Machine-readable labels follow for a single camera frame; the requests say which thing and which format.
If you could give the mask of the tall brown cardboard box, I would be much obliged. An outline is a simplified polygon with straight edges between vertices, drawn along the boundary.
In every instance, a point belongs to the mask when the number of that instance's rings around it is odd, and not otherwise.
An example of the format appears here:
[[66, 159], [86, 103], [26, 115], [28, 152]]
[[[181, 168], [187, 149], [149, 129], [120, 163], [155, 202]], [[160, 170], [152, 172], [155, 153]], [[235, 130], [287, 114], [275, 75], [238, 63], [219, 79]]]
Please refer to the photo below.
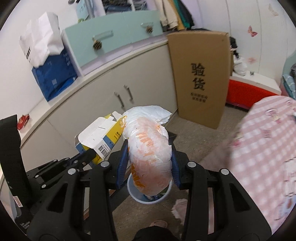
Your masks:
[[230, 38], [215, 31], [167, 35], [181, 118], [217, 129], [230, 79]]

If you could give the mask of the mint green drawer unit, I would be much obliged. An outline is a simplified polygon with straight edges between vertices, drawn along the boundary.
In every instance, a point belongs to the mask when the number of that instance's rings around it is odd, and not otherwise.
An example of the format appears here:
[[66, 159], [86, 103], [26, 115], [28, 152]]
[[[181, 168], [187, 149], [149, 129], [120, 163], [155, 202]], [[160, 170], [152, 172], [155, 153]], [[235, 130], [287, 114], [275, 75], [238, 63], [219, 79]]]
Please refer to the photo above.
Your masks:
[[[153, 27], [148, 34], [147, 26]], [[159, 12], [126, 11], [99, 16], [67, 27], [62, 32], [64, 46], [79, 76], [142, 47], [165, 39]], [[102, 48], [93, 49], [94, 40]]]

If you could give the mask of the red snack packet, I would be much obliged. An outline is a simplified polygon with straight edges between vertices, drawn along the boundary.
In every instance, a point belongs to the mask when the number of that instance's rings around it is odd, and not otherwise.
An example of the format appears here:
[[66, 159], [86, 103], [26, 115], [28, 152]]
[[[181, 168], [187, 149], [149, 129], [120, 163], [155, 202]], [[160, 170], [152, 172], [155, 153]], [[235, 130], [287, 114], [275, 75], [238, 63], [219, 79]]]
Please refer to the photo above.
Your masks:
[[17, 124], [17, 129], [20, 131], [21, 129], [23, 129], [28, 121], [30, 119], [30, 115], [29, 114], [25, 114], [25, 115], [22, 115], [19, 120], [18, 120], [18, 124]]

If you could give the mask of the white plastic bag by wall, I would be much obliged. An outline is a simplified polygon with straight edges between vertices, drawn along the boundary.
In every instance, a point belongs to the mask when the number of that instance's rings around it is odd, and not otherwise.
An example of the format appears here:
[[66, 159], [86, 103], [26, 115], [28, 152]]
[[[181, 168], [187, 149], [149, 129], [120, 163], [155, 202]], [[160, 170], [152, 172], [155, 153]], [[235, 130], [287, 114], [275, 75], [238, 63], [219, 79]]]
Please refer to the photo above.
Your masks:
[[233, 56], [233, 71], [240, 76], [247, 74], [247, 64], [243, 57]]

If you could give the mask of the red storage box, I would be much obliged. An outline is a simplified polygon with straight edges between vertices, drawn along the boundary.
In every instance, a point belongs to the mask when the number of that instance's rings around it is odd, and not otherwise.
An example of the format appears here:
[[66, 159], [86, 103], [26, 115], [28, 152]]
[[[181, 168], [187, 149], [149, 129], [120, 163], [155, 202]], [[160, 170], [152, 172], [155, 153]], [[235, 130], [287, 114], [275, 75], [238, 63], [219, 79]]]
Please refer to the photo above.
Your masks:
[[254, 85], [236, 80], [229, 80], [227, 104], [243, 109], [250, 109], [256, 102], [263, 98], [278, 95]]

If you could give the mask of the beige floor cabinet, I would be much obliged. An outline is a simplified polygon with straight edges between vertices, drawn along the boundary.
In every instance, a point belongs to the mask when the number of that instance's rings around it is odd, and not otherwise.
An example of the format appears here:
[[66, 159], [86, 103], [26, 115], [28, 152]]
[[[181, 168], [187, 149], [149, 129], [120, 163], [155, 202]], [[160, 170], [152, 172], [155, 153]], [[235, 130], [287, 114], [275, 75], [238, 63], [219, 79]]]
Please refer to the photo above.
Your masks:
[[[127, 85], [134, 103], [125, 90]], [[120, 94], [125, 110], [114, 95]], [[140, 48], [76, 81], [46, 101], [30, 72], [17, 63], [1, 67], [1, 118], [29, 114], [21, 131], [21, 153], [26, 170], [77, 154], [75, 136], [99, 117], [134, 106], [158, 105], [177, 110], [168, 43]]]

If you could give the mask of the white plastic trash bin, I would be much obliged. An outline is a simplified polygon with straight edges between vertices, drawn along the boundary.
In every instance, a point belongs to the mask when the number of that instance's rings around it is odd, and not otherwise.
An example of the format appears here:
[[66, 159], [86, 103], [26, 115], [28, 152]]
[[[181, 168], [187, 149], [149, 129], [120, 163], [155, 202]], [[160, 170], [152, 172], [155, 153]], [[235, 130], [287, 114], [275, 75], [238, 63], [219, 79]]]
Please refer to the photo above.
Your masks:
[[130, 196], [138, 203], [150, 205], [150, 204], [157, 204], [162, 201], [164, 201], [166, 198], [168, 198], [171, 189], [173, 186], [173, 180], [170, 181], [169, 185], [161, 191], [159, 194], [155, 196], [146, 196], [142, 194], [134, 185], [132, 174], [129, 175], [127, 180], [127, 189], [130, 194]]

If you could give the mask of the yellow white paper carton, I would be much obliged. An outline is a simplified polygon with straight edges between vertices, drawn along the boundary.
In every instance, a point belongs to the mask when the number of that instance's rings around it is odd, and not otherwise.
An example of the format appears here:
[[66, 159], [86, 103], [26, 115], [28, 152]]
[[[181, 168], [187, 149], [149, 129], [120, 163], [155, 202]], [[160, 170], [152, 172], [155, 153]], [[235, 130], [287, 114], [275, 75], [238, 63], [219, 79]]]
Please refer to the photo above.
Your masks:
[[80, 154], [88, 149], [95, 150], [96, 157], [91, 161], [91, 167], [105, 161], [120, 139], [121, 118], [122, 115], [114, 111], [105, 117], [97, 118], [75, 136], [74, 144]]

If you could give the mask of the pink slipper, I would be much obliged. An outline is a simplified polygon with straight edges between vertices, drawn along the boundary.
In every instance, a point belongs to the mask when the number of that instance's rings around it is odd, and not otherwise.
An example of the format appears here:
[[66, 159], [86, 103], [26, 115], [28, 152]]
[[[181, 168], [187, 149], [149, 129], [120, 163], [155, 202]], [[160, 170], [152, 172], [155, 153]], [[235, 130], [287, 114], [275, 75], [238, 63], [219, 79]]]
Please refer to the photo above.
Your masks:
[[158, 227], [161, 227], [161, 228], [167, 228], [168, 223], [166, 221], [164, 221], [164, 220], [156, 220], [156, 221], [152, 222], [149, 226], [150, 227], [158, 226]]

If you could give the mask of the hanging clothes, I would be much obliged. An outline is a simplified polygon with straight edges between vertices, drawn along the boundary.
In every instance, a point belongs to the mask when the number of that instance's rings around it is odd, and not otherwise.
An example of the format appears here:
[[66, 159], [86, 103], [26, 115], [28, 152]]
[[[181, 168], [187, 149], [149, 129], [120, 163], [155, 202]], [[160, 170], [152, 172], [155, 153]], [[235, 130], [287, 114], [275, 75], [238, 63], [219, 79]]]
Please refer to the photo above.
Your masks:
[[163, 32], [191, 30], [194, 20], [182, 1], [154, 0]]

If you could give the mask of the right pine cone ornament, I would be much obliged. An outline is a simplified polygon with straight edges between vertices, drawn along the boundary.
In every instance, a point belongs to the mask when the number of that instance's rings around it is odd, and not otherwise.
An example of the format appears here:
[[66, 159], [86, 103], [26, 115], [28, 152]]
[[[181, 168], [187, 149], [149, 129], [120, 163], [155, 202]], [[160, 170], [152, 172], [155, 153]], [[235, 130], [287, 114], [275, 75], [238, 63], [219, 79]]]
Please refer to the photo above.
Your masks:
[[148, 34], [151, 34], [153, 32], [153, 27], [152, 26], [147, 26], [146, 31]]

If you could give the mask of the pine cone ornament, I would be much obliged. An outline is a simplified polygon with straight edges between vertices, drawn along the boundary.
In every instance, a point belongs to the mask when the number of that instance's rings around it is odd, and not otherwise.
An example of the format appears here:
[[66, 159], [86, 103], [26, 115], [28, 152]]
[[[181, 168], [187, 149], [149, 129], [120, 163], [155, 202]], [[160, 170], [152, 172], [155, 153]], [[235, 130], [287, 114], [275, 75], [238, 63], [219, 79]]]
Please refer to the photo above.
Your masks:
[[98, 51], [102, 48], [102, 42], [99, 40], [94, 40], [93, 49]]
[[147, 26], [146, 31], [148, 34], [151, 34], [153, 32], [153, 27], [152, 26]]

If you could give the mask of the blue shopping bag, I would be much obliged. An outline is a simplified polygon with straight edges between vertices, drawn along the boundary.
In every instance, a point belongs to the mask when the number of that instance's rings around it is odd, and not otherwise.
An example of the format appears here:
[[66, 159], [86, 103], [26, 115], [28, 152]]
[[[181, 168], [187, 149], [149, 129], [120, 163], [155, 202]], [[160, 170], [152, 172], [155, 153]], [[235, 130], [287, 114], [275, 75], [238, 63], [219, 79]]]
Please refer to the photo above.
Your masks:
[[44, 65], [33, 67], [32, 74], [46, 101], [58, 96], [77, 78], [66, 49], [60, 55], [49, 56]]

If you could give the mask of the white orange plastic bag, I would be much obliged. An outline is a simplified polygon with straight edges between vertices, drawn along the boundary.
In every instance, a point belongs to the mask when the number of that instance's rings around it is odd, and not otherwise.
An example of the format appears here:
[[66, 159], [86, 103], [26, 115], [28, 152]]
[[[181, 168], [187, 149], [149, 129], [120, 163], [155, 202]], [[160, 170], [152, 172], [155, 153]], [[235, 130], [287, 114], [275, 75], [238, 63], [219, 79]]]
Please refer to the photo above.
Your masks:
[[171, 112], [157, 106], [136, 106], [123, 113], [122, 136], [127, 140], [132, 180], [140, 193], [156, 196], [169, 185], [172, 148], [163, 126]]

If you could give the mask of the left pine cone ornament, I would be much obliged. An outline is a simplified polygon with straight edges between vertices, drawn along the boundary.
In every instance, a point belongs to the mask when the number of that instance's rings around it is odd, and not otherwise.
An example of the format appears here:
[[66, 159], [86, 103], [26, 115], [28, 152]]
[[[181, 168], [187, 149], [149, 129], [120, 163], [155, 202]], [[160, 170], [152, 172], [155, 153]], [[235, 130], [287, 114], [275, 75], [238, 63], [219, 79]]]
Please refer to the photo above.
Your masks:
[[98, 51], [102, 48], [102, 42], [99, 40], [94, 40], [93, 49]]

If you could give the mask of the pink checkered tablecloth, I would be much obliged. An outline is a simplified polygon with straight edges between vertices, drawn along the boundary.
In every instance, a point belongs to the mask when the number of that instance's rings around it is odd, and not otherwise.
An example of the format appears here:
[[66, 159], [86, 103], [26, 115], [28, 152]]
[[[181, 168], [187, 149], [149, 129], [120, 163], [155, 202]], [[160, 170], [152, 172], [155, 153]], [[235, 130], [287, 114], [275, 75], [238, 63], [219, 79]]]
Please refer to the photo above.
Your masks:
[[276, 232], [295, 206], [295, 100], [275, 95], [255, 103], [200, 165], [228, 169]]

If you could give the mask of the white paper bag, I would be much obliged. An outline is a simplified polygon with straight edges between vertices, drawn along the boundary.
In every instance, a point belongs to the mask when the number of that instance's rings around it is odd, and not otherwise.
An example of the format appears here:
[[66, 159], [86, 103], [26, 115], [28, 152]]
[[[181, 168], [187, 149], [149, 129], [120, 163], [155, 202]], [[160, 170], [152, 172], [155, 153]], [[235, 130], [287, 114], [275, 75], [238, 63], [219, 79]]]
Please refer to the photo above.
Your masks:
[[19, 39], [20, 47], [27, 61], [38, 68], [49, 56], [60, 55], [64, 49], [59, 19], [55, 13], [45, 12], [31, 20]]

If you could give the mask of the folded clothes stack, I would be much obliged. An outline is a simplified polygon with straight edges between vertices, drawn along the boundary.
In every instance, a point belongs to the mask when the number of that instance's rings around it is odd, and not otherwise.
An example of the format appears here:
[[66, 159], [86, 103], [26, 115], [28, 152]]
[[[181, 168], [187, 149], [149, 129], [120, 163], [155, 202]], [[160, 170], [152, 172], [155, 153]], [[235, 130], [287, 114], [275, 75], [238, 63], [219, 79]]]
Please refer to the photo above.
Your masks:
[[146, 1], [103, 0], [102, 3], [106, 14], [147, 10]]

